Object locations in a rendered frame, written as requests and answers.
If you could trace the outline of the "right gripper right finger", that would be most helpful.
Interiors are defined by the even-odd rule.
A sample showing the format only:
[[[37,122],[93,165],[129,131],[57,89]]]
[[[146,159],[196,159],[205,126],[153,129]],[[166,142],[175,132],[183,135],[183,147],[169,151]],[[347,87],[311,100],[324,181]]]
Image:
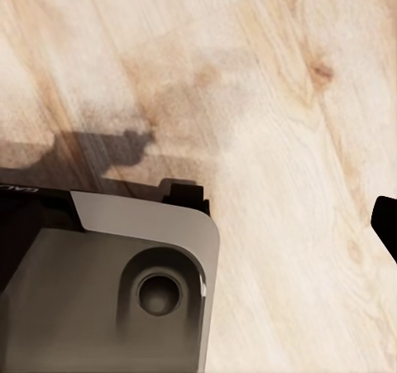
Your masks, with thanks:
[[[371,226],[397,263],[397,198],[381,195],[376,199]]]

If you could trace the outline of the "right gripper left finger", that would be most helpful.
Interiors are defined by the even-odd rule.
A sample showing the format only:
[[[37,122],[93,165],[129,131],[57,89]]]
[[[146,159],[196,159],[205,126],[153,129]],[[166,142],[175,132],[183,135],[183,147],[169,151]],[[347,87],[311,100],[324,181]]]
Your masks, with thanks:
[[[42,227],[35,196],[0,205],[0,296]]]

